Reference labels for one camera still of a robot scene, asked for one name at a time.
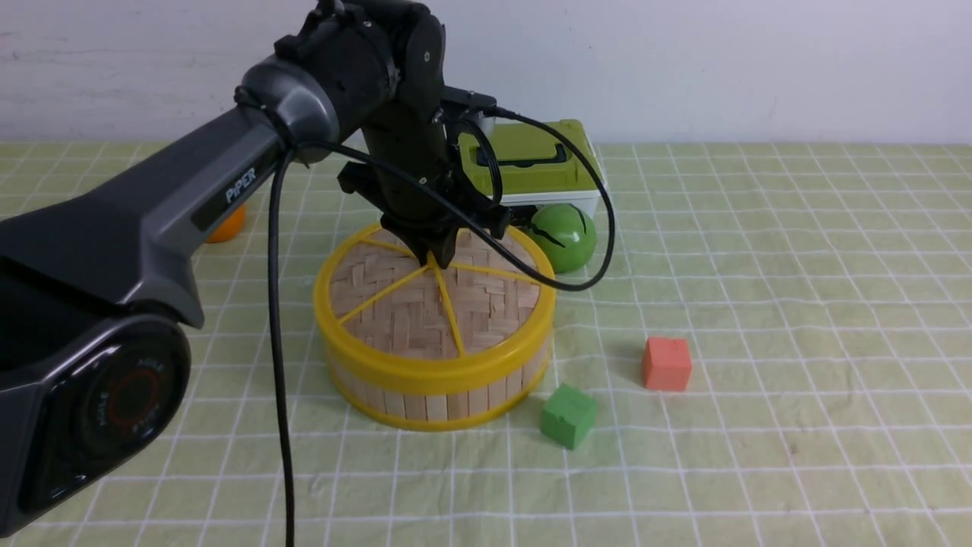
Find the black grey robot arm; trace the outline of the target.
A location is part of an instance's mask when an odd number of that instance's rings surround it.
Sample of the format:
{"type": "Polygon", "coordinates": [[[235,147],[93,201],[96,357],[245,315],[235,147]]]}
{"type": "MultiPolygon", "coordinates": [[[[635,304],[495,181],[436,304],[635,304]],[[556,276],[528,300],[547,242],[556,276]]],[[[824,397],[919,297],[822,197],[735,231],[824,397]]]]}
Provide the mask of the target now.
{"type": "Polygon", "coordinates": [[[2,251],[2,536],[116,470],[169,425],[204,325],[191,259],[268,178],[360,131],[372,165],[347,193],[422,258],[459,229],[500,238],[447,128],[481,128],[495,98],[444,82],[444,25],[413,1],[320,1],[275,42],[234,106],[75,198],[7,218],[2,251]]]}

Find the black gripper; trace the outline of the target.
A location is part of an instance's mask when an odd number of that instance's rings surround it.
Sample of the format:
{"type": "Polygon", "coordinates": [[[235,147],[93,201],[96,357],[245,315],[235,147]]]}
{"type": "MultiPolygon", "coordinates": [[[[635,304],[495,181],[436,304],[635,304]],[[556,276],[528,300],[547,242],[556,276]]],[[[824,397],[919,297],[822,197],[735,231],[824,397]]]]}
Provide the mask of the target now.
{"type": "Polygon", "coordinates": [[[367,152],[345,163],[338,183],[382,214],[381,224],[406,245],[420,266],[433,259],[448,269],[455,257],[459,229],[478,227],[500,239],[510,225],[501,202],[499,163],[488,142],[489,118],[443,120],[437,107],[423,122],[401,103],[379,110],[362,129],[367,152]],[[462,166],[459,135],[470,134],[483,147],[492,198],[476,189],[462,166]]]}

